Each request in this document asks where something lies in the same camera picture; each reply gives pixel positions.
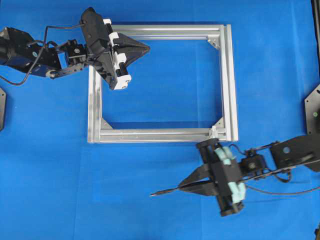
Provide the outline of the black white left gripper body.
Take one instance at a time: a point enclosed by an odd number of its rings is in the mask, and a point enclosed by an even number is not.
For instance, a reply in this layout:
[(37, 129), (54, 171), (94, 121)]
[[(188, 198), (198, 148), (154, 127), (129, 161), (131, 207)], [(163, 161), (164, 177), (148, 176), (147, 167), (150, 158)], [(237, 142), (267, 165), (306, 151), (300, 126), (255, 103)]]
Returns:
[(127, 71), (127, 55), (120, 52), (115, 41), (120, 34), (112, 29), (111, 20), (104, 21), (103, 17), (89, 7), (80, 17), (81, 30), (85, 39), (87, 62), (105, 80), (111, 90), (124, 90), (132, 80)]

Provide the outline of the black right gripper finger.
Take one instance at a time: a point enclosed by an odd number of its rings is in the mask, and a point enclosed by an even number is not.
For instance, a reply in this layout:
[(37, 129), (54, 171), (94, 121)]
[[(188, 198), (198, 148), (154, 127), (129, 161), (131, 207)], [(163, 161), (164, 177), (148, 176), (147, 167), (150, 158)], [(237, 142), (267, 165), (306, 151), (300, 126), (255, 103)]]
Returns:
[(202, 196), (217, 196), (218, 190), (212, 181), (193, 182), (178, 188), (180, 191)]
[(203, 164), (196, 168), (188, 177), (186, 177), (178, 186), (179, 187), (191, 187), (197, 185), (209, 185), (213, 182), (211, 180), (202, 181), (205, 178), (211, 177), (211, 170), (208, 164)]

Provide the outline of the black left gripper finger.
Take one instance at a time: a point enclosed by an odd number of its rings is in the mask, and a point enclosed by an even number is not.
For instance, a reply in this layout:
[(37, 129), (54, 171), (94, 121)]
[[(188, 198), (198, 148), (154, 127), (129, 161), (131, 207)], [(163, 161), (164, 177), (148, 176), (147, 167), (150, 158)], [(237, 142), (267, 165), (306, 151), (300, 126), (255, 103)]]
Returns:
[(145, 45), (144, 43), (130, 38), (122, 33), (118, 33), (116, 44), (118, 45), (118, 50), (124, 50), (125, 52), (146, 54), (150, 51), (150, 47), (148, 45)]
[(136, 49), (136, 50), (130, 49), (125, 53), (125, 56), (126, 56), (125, 67), (127, 68), (129, 65), (131, 65), (133, 62), (135, 62), (139, 58), (143, 57), (148, 52), (149, 52), (148, 49)]

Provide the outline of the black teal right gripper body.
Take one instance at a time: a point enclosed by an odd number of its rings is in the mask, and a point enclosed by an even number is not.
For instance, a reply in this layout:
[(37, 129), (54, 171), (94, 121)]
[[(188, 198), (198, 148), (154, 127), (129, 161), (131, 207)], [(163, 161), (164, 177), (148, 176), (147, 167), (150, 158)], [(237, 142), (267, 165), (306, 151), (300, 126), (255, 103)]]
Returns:
[(196, 144), (202, 161), (208, 167), (209, 179), (217, 190), (216, 200), (220, 215), (226, 217), (240, 212), (244, 205), (246, 186), (236, 157), (217, 138)]

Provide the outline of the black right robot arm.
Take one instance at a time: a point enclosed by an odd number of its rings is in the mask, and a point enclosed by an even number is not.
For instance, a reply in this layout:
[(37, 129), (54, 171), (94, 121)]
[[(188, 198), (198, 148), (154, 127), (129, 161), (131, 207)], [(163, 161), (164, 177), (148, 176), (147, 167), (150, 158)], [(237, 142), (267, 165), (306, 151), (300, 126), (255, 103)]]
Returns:
[(225, 217), (240, 212), (246, 197), (246, 182), (279, 173), (291, 175), (294, 167), (320, 170), (319, 134), (297, 136), (283, 142), (246, 150), (240, 162), (228, 146), (217, 138), (196, 144), (203, 164), (178, 186), (178, 190), (203, 196), (214, 196)]

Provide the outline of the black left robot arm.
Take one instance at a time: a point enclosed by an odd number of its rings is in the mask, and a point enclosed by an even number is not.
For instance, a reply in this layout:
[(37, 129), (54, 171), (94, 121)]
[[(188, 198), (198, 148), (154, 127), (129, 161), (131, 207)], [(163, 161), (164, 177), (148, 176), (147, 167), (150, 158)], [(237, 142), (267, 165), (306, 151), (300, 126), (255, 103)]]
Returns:
[(132, 80), (127, 67), (150, 51), (150, 47), (112, 28), (92, 8), (81, 15), (78, 25), (85, 43), (75, 39), (63, 44), (35, 40), (22, 30), (5, 27), (0, 33), (0, 64), (29, 75), (57, 79), (91, 66), (111, 90), (127, 88)]

